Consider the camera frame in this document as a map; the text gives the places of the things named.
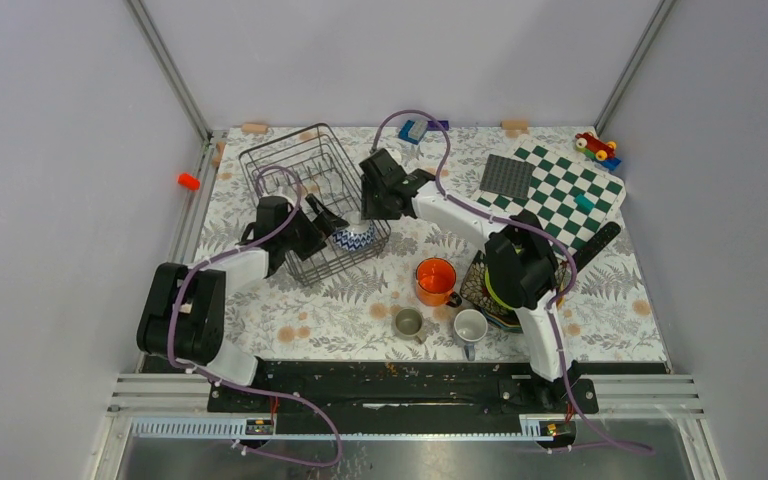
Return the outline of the beige small cup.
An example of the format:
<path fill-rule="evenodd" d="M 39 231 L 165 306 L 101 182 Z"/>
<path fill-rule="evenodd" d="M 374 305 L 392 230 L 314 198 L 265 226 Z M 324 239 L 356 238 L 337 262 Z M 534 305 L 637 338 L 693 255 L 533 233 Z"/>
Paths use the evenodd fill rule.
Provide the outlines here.
<path fill-rule="evenodd" d="M 424 323 L 425 318 L 419 310 L 402 308 L 393 318 L 394 333 L 398 338 L 422 344 L 427 339 Z"/>

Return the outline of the grey cup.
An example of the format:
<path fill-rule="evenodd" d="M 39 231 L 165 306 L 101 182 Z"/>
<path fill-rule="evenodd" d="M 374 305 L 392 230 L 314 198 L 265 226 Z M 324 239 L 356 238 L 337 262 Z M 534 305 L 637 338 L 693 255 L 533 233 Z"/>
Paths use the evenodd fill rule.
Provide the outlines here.
<path fill-rule="evenodd" d="M 485 316 L 475 309 L 460 311 L 454 318 L 453 337 L 467 361 L 476 360 L 476 346 L 488 332 L 488 322 Z"/>

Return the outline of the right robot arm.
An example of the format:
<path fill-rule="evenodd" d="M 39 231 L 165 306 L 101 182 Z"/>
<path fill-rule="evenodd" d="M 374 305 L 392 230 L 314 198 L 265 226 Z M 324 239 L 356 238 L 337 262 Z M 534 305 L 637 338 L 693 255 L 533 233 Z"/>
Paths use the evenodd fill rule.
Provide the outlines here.
<path fill-rule="evenodd" d="M 555 251 L 563 244 L 545 232 L 537 217 L 523 211 L 512 217 L 492 214 L 475 201 L 440 190 L 436 177 L 407 172 L 391 154 L 373 150 L 359 163 L 362 217 L 425 220 L 479 248 L 489 284 L 487 291 L 518 318 L 530 354 L 535 402 L 557 412 L 573 398 L 567 379 L 572 359 L 565 353 L 557 325 Z"/>

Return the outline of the green white checkerboard mat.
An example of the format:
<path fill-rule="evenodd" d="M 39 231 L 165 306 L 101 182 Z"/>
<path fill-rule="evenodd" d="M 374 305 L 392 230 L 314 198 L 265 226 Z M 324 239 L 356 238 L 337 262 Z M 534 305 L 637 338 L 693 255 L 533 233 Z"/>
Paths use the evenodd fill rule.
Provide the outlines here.
<path fill-rule="evenodd" d="M 507 153 L 512 159 L 535 166 L 527 200 L 476 190 L 472 199 L 496 213 L 515 215 L 522 210 L 535 214 L 541 227 L 575 253 L 602 226 L 618 215 L 626 198 L 624 182 L 586 161 L 582 155 L 548 146 L 525 136 Z M 574 198 L 583 194 L 595 207 L 586 214 Z"/>

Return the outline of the grey lego baseplate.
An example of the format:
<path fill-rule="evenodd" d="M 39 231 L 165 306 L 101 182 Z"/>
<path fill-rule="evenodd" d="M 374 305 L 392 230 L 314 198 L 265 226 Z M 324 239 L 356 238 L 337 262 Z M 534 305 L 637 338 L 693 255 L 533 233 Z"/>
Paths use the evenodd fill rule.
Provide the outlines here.
<path fill-rule="evenodd" d="M 479 189 L 519 200 L 527 200 L 535 166 L 496 154 L 487 157 Z"/>

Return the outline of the floral table mat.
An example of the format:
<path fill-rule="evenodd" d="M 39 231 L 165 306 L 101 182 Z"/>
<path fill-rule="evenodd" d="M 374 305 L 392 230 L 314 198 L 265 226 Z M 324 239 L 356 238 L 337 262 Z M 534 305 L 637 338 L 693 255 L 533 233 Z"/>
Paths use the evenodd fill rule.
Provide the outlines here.
<path fill-rule="evenodd" d="M 378 138 L 397 149 L 407 170 L 439 171 L 447 190 L 462 196 L 478 188 L 491 153 L 505 154 L 524 135 L 493 127 L 429 133 L 418 145 L 394 128 Z M 412 219 L 391 224 L 383 252 L 305 287 L 287 268 L 229 296 L 225 334 L 266 359 L 460 361 L 451 324 L 456 310 L 424 307 L 422 344 L 398 338 L 394 315 L 417 307 L 413 271 L 440 257 L 464 273 L 474 247 L 436 226 Z M 579 275 L 558 314 L 566 353 L 580 362 L 664 362 L 666 347 L 627 233 L 616 237 Z"/>

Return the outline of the teal small block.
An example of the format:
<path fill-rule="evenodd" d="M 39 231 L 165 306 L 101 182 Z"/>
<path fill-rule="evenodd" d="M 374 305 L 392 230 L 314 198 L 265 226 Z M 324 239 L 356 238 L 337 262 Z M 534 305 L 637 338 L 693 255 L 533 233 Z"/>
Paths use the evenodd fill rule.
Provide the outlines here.
<path fill-rule="evenodd" d="M 574 202 L 576 208 L 586 214 L 591 213 L 595 207 L 595 204 L 583 194 L 577 195 Z"/>

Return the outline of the blue grey lego brick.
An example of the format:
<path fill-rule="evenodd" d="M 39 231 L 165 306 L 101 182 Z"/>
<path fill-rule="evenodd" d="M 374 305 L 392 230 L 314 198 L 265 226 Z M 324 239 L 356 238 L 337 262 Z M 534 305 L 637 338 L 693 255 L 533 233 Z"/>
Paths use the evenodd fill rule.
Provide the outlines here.
<path fill-rule="evenodd" d="M 407 120 L 399 130 L 397 137 L 412 145 L 418 145 L 428 131 L 427 120 Z"/>

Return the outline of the black square plate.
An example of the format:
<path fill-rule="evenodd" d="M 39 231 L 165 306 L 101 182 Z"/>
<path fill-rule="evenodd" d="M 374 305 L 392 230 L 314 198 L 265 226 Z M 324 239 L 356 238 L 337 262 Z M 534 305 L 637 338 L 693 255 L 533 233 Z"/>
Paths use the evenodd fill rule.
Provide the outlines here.
<path fill-rule="evenodd" d="M 496 304 L 484 289 L 484 271 L 486 268 L 484 259 L 485 254 L 481 251 L 477 252 L 473 257 L 472 263 L 467 269 L 459 294 L 463 299 L 474 305 L 479 311 L 486 310 L 498 316 L 515 315 L 513 311 L 501 308 Z"/>

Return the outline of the orange red wall button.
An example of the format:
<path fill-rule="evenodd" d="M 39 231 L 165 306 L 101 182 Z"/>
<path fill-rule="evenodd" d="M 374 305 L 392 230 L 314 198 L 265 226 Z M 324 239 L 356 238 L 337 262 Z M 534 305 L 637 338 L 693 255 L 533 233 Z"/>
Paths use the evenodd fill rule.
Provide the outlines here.
<path fill-rule="evenodd" d="M 198 191 L 201 187 L 200 180 L 195 176 L 190 175 L 189 173 L 179 174 L 177 177 L 177 183 L 189 191 Z"/>

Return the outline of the green utensil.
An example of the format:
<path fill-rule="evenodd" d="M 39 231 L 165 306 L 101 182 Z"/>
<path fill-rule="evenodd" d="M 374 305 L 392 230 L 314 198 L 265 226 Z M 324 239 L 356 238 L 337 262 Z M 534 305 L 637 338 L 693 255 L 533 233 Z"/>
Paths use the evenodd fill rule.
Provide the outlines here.
<path fill-rule="evenodd" d="M 489 268 L 488 267 L 486 267 L 485 271 L 484 271 L 484 289 L 486 290 L 486 292 L 489 295 L 489 297 L 496 304 L 498 304 L 501 308 L 504 308 L 504 309 L 509 310 L 509 311 L 513 311 L 514 310 L 514 307 L 512 307 L 512 306 L 508 305 L 507 303 L 505 303 L 499 297 L 499 295 L 495 292 L 495 290 L 493 289 L 493 287 L 491 285 L 491 278 L 490 278 Z"/>

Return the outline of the colourful toy car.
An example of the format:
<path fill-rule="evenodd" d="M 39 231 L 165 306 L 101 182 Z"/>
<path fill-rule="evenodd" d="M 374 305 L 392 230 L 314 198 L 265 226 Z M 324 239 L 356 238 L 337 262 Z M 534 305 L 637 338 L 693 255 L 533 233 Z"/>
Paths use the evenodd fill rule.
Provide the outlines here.
<path fill-rule="evenodd" d="M 593 133 L 577 133 L 575 135 L 575 149 L 611 172 L 615 171 L 622 163 L 622 160 L 616 156 L 617 143 L 602 141 Z"/>

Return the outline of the orange cup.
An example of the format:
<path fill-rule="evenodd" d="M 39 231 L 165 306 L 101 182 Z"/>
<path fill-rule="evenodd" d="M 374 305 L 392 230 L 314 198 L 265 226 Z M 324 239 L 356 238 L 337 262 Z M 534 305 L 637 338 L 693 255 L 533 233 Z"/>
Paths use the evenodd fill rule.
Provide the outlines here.
<path fill-rule="evenodd" d="M 415 293 L 424 305 L 458 308 L 463 300 L 455 291 L 456 281 L 456 270 L 450 262 L 439 257 L 427 258 L 416 267 Z"/>

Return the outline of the blue dotted plate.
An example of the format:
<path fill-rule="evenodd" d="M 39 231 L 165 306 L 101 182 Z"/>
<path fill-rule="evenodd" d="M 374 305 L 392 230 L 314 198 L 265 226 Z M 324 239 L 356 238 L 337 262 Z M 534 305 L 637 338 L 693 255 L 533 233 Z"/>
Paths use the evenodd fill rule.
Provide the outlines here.
<path fill-rule="evenodd" d="M 506 331 L 506 332 L 522 333 L 521 324 L 519 322 L 519 319 L 515 315 L 498 316 L 486 310 L 482 310 L 481 313 L 491 326 L 499 330 Z"/>

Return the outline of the tan wooden block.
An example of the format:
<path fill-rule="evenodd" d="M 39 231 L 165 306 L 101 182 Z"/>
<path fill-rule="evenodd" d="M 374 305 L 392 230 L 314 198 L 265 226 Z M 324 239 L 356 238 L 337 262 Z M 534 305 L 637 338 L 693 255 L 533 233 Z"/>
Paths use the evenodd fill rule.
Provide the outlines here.
<path fill-rule="evenodd" d="M 240 126 L 240 131 L 244 134 L 251 135 L 265 135 L 269 132 L 270 127 L 266 124 L 260 123 L 243 123 Z"/>
<path fill-rule="evenodd" d="M 529 130 L 529 122 L 524 119 L 504 119 L 500 121 L 500 127 L 505 131 L 524 131 Z"/>

